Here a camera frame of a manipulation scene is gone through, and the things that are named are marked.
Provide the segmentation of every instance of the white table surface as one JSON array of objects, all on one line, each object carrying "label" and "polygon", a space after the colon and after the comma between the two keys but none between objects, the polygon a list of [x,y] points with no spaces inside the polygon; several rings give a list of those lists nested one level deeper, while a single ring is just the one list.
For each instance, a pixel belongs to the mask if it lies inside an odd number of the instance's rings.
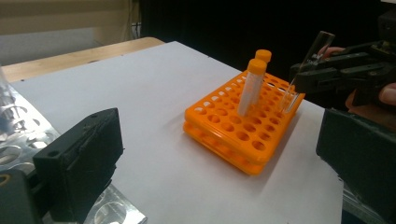
[{"label": "white table surface", "polygon": [[302,102],[257,176],[183,132],[184,110],[239,73],[171,42],[12,86],[59,133],[119,109],[125,150],[113,185],[149,224],[340,223],[343,183],[315,152],[323,108]]}]

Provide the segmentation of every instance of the black device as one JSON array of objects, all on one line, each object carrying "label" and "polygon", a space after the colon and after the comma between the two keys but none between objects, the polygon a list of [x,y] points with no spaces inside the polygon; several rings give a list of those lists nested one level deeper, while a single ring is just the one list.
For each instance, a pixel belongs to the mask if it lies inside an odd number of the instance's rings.
[{"label": "black device", "polygon": [[0,172],[0,223],[82,223],[123,152],[117,108],[89,115],[33,156],[35,170]]},{"label": "black device", "polygon": [[[290,68],[297,92],[355,90],[353,105],[380,105],[378,94],[396,82],[396,8],[378,17],[381,40],[347,47],[304,71]],[[358,115],[326,109],[317,154],[339,174],[361,203],[396,223],[396,133]]]}]

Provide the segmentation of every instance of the black plastic housing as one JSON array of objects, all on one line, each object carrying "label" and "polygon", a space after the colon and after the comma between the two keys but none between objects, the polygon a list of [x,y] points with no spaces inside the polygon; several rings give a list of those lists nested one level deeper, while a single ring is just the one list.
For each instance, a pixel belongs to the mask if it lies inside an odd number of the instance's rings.
[{"label": "black plastic housing", "polygon": [[396,43],[396,8],[378,17],[378,32],[382,40]]},{"label": "black plastic housing", "polygon": [[83,222],[111,182],[123,151],[117,108],[92,114],[33,157],[49,184],[55,221]]},{"label": "black plastic housing", "polygon": [[317,154],[362,203],[396,223],[396,133],[360,116],[326,109]]},{"label": "black plastic housing", "polygon": [[33,198],[23,171],[0,172],[0,223],[42,223]]}]

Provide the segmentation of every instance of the clear plastic part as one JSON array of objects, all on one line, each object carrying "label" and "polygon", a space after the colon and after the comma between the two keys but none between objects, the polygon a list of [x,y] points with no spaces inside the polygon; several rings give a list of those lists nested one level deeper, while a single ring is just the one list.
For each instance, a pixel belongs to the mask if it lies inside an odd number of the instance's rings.
[{"label": "clear plastic part", "polygon": [[5,141],[7,136],[13,132],[11,122],[19,117],[18,111],[12,110],[14,104],[15,97],[9,88],[9,83],[0,64],[0,142]]},{"label": "clear plastic part", "polygon": [[[300,64],[298,73],[313,71],[317,68],[318,63],[323,60],[324,53],[334,40],[335,35],[328,32],[320,31],[303,62]],[[282,113],[289,113],[292,109],[299,92],[295,91],[294,79],[291,81],[278,107]]]}]

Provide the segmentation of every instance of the test tube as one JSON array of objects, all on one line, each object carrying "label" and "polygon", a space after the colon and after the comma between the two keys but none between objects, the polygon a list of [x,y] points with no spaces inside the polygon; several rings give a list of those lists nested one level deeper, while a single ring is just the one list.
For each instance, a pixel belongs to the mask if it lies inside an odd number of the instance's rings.
[{"label": "test tube", "polygon": [[245,80],[245,86],[237,110],[239,116],[244,117],[248,113],[252,100],[256,98],[255,94],[260,93],[257,89],[261,87],[259,84],[266,68],[267,63],[260,59],[251,59],[248,62],[247,79]]},{"label": "test tube", "polygon": [[[268,49],[258,49],[256,51],[255,58],[259,59],[259,60],[262,60],[262,61],[264,61],[265,63],[268,64],[269,62],[271,62],[271,56],[272,56],[272,52],[270,50],[268,50]],[[264,75],[265,75],[265,71],[261,75],[262,77],[260,79],[260,82],[257,83],[257,85],[259,85],[256,88],[257,92],[253,93],[254,98],[252,100],[252,103],[254,105],[256,105],[259,102],[259,99],[260,99],[260,92],[262,91],[262,83],[264,82]]]},{"label": "test tube", "polygon": [[[335,35],[320,31],[303,62],[300,64],[298,73],[313,71],[317,68],[318,63],[322,60],[324,53],[334,40]],[[289,84],[282,100],[279,103],[279,109],[283,113],[289,113],[292,109],[299,92],[295,91],[294,79]]]}]

